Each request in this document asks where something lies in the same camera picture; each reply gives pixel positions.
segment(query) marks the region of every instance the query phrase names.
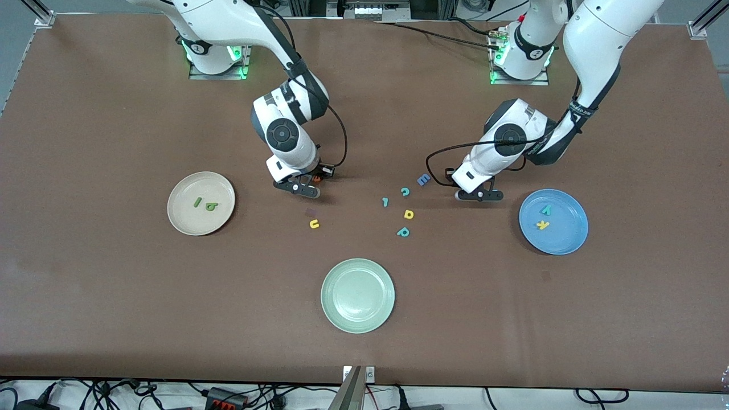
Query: gray floor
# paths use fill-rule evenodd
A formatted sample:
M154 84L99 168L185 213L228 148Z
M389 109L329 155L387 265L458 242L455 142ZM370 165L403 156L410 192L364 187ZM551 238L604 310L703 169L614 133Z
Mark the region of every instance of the gray floor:
M658 12L662 23L686 23L712 0L666 0ZM124 0L45 0L56 12L148 12ZM20 0L0 0L0 97L6 96L34 30L35 16ZM729 98L729 13L709 28L709 48Z

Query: mint green plate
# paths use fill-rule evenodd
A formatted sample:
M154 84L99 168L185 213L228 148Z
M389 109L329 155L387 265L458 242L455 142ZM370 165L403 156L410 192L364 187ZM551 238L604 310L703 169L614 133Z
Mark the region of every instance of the mint green plate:
M347 333L367 333L379 328L394 305L392 279L382 266L369 259L340 262L321 286L324 314Z

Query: brown table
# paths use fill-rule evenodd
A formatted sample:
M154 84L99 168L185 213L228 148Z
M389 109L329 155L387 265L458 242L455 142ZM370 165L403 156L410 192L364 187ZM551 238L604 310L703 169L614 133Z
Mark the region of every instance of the brown table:
M500 203L466 204L416 184L425 156L478 140L509 98L559 117L575 80L564 52L549 87L498 86L480 49L362 21L291 26L349 132L318 201L272 188L250 124L253 100L285 79L268 51L246 81L189 81L159 15L61 15L36 34L0 120L0 373L338 382L359 363L380 383L720 389L729 110L705 42L646 27L562 160L500 174ZM333 117L306 128L339 158ZM230 179L236 212L185 236L165 203L202 170ZM518 230L521 201L544 187L588 213L572 255ZM397 289L390 319L361 336L319 303L352 257Z

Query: plate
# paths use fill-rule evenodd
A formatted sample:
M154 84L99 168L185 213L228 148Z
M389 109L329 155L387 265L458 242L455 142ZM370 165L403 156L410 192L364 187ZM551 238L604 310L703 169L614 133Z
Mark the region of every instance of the plate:
M542 213L550 207L550 215ZM549 222L540 230L537 223ZM578 250L588 237L588 216L576 199L560 190L545 189L527 196L519 210L521 231L534 247L551 255Z
M379 328L392 313L395 286L387 271L369 259L340 262L324 278L321 307L327 319L347 333Z
M206 204L217 203L212 211ZM167 200L167 216L172 226L186 235L200 236L217 231L230 218L235 191L225 177L203 171L185 177L175 185Z

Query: plate rim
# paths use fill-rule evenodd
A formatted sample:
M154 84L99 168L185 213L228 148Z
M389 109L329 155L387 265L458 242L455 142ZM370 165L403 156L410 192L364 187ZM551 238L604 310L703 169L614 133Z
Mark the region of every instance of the plate rim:
M218 226L215 229L213 229L212 231L208 231L208 232L203 232L203 233L190 233L190 232L185 232L182 229L180 229L180 227L178 227L177 225L175 225L175 222L173 222L173 220L172 220L172 215L171 215L171 210L172 210L172 207L171 207L171 204L172 204L172 195L175 193L175 191L177 190L177 188L180 185L182 185L183 182L185 182L188 179L192 179L193 177L195 177L195 176L197 176L199 174L211 174L211 175L215 176L216 178L222 178L222 180L225 182L225 184L227 184L228 186L230 186L230 189L233 192L233 201L232 201L232 206L230 207L230 212L228 213L228 215L225 215L225 219L220 224L220 226ZM167 197L167 219L170 221L170 224L175 229L177 229L178 232L184 233L185 235L189 235L189 236L205 236L205 235L209 235L209 234L217 231L218 229L222 228L223 225L225 225L225 223L230 219L230 215L233 214L233 210L234 209L235 209L235 188L233 187L233 184L230 183L230 180L228 180L228 178L226 178L223 175L218 174L217 172L214 172L214 171L198 171L198 172L194 172L194 173L186 176L185 178L180 179L180 181L177 182L177 184L175 184L174 188L172 188L172 191L170 191L170 196Z
M330 316L330 313L329 313L329 312L327 312L327 308L326 308L326 307L324 306L324 286L325 286L325 285L327 284L327 280L328 280L328 279L329 279L329 277L330 277L330 276L332 275L332 272L333 272L333 271L334 271L334 270L335 270L335 269L336 269L336 268L337 268L337 267L338 267L339 265L342 265L343 263L348 263L348 262L351 262L351 261L353 261L353 260L363 260L363 261L365 261L365 262L367 262L367 263L373 263L373 264L375 264L376 266L378 266L378 267L379 267L380 269L382 269L382 272L384 273L384 277L381 277L381 279L385 279L385 278L387 279L387 280L385 281L385 282L386 282L386 284L385 284L385 287L384 287L383 289L384 289L385 291L387 291L387 287L390 287L390 288L392 289L392 301L391 301L391 303L388 303L388 307L387 307L387 315L385 315L385 317L384 317L384 320L383 320L383 321L382 321L381 323L378 323L378 324L377 324L377 325L376 325L376 326L375 326L374 328L371 328L371 329L367 329L367 330L347 330L347 329L342 329L342 328L341 328L341 327L340 327L339 325L337 325L337 324L336 324L336 323L335 323L335 322L334 322L334 321L332 320L332 318L331 318L331 316ZM393 309L394 309L394 307L395 307L395 298L396 298L396 297L397 297L397 295L396 295L396 293L395 293L395 284L394 284L394 282L392 282L392 278L390 277L390 273L388 273L387 269L385 269L385 268L384 268L384 267L383 267L382 265L380 265L379 263L377 263L377 262L375 262L374 260L371 260L371 259L367 259L367 258L349 258L349 259L346 259L346 260L342 260L341 262L339 262L339 263L337 263L336 265L334 265L334 267L332 267L332 268L331 268L331 269L329 270L329 273L327 273L327 275L326 275L326 276L324 277L324 280L323 280L323 281L321 282L321 292L319 293L319 303L321 304L321 310L322 310L322 311L324 311L324 316L326 316L326 317L327 317L327 320L329 320L329 322L330 322L330 323L331 323L332 325L334 325L334 327L336 327L337 329L339 329L339 330L341 330L341 331L343 331L343 332L345 332L345 333L350 333L350 334L363 334L363 333L369 333L369 332L372 332L372 331L374 331L374 330L377 330L377 329L378 329L378 328L379 328L380 326L384 325L384 324L385 324L385 322L387 322L387 319L389 319L389 318L390 318L390 315L392 314L392 311L393 311ZM339 314L339 317L341 317L341 318L342 318L343 320L345 320L345 321L347 321L347 322L350 322L350 321L349 321L349 320L347 320L347 319L346 319L346 318L345 318L344 316L341 316L341 314Z
M548 251L546 251L546 250L538 247L534 242L532 242L531 239L529 239L529 237L526 235L526 232L524 230L524 224L521 222L521 213L524 211L524 206L526 205L527 201L529 201L529 199L532 196L535 196L538 193L543 193L545 191L546 192L549 192L549 193L558 193L558 194L563 194L563 195L568 196L569 198L571 198L577 204L577 206L579 207L578 210L581 211L583 215L585 215L585 238L582 240L582 243L580 243L580 245L577 248L575 248L575 249L573 249L573 250L571 250L569 252L548 252ZM585 244L585 242L588 240L588 236L590 234L590 221L588 219L587 212L585 212L585 208L582 207L582 204L574 196L572 196L572 195L564 192L563 190L558 190L556 188L542 188L540 190L535 190L533 193L530 193L529 195L527 195L527 197L524 198L524 201L521 202L521 206L519 207L519 215L518 215L518 217L519 217L519 228L521 229L521 234L524 236L524 238L534 248L536 248L540 252L546 253L547 255L564 256L564 255L569 255L570 253L576 252L579 248L581 248Z

